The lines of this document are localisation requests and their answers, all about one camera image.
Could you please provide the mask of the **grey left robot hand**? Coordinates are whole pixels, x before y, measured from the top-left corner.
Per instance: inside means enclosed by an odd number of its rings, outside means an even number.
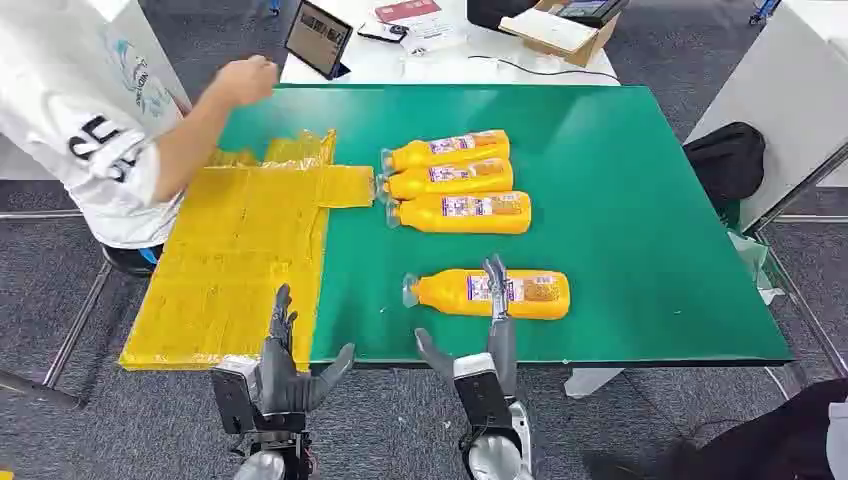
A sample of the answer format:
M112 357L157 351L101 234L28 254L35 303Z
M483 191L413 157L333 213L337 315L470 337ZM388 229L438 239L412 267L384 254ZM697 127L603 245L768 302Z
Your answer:
M263 414L308 413L317 409L353 365L355 345L347 343L320 375L301 374L290 352L298 317L296 311L289 312L291 303L290 286L282 284L275 296L269 334L260 355L259 390Z

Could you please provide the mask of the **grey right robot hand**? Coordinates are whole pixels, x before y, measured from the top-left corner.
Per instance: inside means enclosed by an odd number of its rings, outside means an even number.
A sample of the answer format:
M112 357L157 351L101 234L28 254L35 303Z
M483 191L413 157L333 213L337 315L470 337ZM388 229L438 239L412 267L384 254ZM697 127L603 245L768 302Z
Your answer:
M491 355L504 397L511 403L516 398L517 358L515 325L508 313L506 268L497 254L486 257L482 268L492 294L486 352ZM441 378L453 383L455 358L441 352L426 329L416 328L414 335L419 356Z

